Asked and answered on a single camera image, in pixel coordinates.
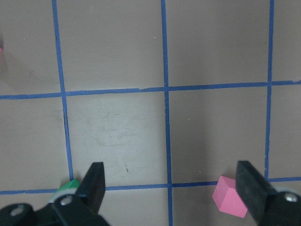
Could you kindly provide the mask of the pink cube near arm base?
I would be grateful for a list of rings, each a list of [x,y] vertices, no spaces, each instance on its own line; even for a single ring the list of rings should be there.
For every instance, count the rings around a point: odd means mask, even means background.
[[[236,181],[232,178],[220,176],[212,198],[220,212],[244,218],[247,207],[236,191]]]

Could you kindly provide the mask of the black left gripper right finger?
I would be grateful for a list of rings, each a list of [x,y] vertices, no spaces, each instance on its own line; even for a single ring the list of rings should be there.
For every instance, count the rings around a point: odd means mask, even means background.
[[[249,161],[238,161],[236,191],[258,226],[299,226],[301,195],[276,189]]]

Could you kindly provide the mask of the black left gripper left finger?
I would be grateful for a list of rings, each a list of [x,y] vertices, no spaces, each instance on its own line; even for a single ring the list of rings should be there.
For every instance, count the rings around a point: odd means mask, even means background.
[[[108,226],[98,214],[105,194],[103,162],[91,164],[79,187],[62,191],[53,200],[53,210],[62,226]]]

